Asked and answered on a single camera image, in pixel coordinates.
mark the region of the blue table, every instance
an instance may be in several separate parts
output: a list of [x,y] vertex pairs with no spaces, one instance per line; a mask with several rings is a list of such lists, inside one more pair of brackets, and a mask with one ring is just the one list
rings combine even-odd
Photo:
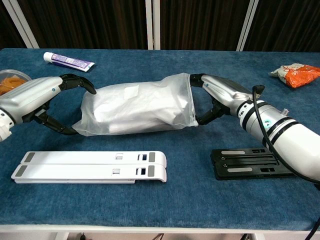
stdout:
[[[233,79],[251,89],[263,84],[262,99],[320,133],[319,79],[291,89],[268,76],[280,65],[320,66],[320,53],[148,51],[50,49],[95,62],[87,73],[45,63],[47,49],[3,49],[0,69],[16,69],[31,78],[73,73],[96,88],[128,82],[159,81],[185,73]],[[197,113],[211,107],[203,89],[193,89]],[[48,111],[66,125],[81,118],[83,89],[62,92]],[[0,143],[0,224],[100,225],[135,227],[310,230],[320,215],[320,191],[294,178],[215,179],[212,149],[261,144],[239,120],[223,116],[199,127],[120,136],[64,136],[37,124],[17,125]],[[16,184],[11,174],[27,151],[158,150],[167,156],[167,183]]]

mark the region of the white robotic arm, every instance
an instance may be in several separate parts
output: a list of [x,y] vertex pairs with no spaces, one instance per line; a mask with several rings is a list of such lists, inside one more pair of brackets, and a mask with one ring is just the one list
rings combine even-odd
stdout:
[[[223,114],[238,117],[243,129],[270,149],[294,174],[320,183],[320,136],[288,117],[288,110],[279,111],[262,100],[256,102],[266,139],[256,114],[252,92],[229,79],[207,74],[190,75],[190,84],[203,87],[211,95],[214,104],[212,110],[196,118],[200,125]],[[264,86],[256,87],[260,87],[260,91],[255,93],[259,97]]]
[[77,134],[47,115],[52,98],[63,90],[83,87],[96,94],[93,84],[84,77],[64,74],[55,77],[41,77],[27,81],[0,96],[0,142],[11,135],[14,125],[36,120],[37,122],[65,135]]

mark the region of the orange snack bag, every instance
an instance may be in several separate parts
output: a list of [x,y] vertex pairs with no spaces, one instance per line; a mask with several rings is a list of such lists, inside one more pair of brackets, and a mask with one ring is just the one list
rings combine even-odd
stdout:
[[0,96],[24,84],[26,80],[17,76],[6,77],[0,82]]
[[281,66],[270,72],[269,75],[279,77],[282,82],[292,88],[298,88],[320,77],[320,68],[293,63],[291,65]]

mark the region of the robotic hand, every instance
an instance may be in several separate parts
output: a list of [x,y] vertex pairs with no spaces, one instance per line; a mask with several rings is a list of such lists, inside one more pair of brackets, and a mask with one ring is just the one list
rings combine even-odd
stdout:
[[77,134],[76,130],[63,126],[46,112],[52,98],[63,90],[76,87],[96,94],[94,85],[86,78],[64,74],[33,79],[0,96],[0,142],[11,135],[10,128],[14,125],[32,120],[64,135]]
[[275,154],[289,170],[310,182],[320,184],[320,136],[265,101],[256,101],[264,86],[253,93],[229,79],[206,74],[190,75],[190,84],[204,88],[212,98],[213,109],[197,117],[205,125],[222,115],[240,119],[240,125]]

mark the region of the white plastic bag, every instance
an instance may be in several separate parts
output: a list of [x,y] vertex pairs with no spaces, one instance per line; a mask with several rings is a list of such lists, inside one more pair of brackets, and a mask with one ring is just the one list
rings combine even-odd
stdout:
[[84,94],[82,119],[72,127],[81,135],[122,135],[198,126],[189,74],[161,81],[110,85]]

